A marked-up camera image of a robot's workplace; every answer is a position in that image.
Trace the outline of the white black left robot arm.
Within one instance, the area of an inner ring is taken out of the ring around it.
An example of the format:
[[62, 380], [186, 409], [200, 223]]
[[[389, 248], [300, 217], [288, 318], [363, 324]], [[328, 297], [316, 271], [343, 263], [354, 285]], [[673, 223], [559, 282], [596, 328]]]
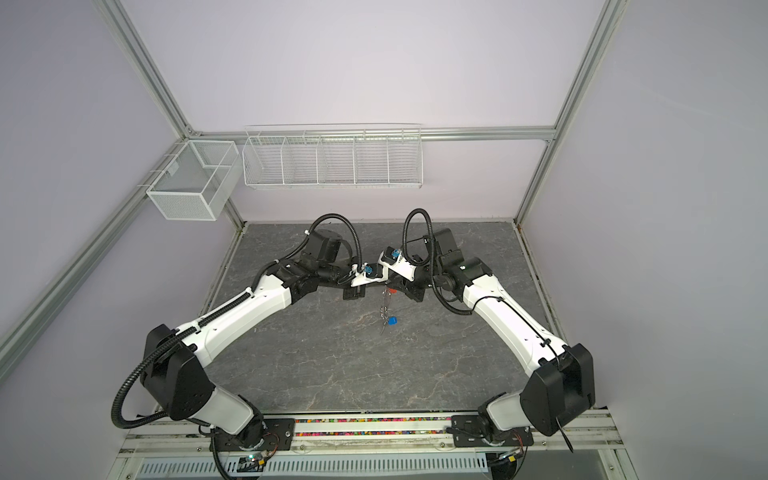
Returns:
[[[113, 424], [132, 429], [165, 417], [190, 420], [236, 438], [244, 448], [258, 444], [265, 429], [262, 413], [243, 397], [216, 385], [205, 369], [261, 321], [319, 287], [340, 288], [346, 298], [355, 298], [368, 284], [387, 280], [387, 268], [362, 262], [359, 247], [346, 262], [338, 261], [344, 243], [344, 238], [330, 231], [310, 229], [298, 247], [265, 265], [239, 295], [177, 328], [161, 324], [150, 331], [143, 360], [113, 401]], [[135, 383], [150, 393], [160, 410], [128, 420], [122, 407]]]

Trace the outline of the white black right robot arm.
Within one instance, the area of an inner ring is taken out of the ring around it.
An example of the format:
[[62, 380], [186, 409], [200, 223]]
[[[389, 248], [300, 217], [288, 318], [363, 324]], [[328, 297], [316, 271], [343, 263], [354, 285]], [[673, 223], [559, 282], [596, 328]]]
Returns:
[[481, 259], [466, 258], [448, 229], [423, 237], [424, 260], [387, 248], [380, 263], [390, 284], [403, 292], [435, 287], [450, 291], [479, 315], [514, 354], [525, 385], [490, 398], [478, 408], [481, 438], [499, 443], [514, 429], [532, 427], [553, 436], [596, 404], [594, 360], [582, 344], [569, 345], [536, 321], [504, 289]]

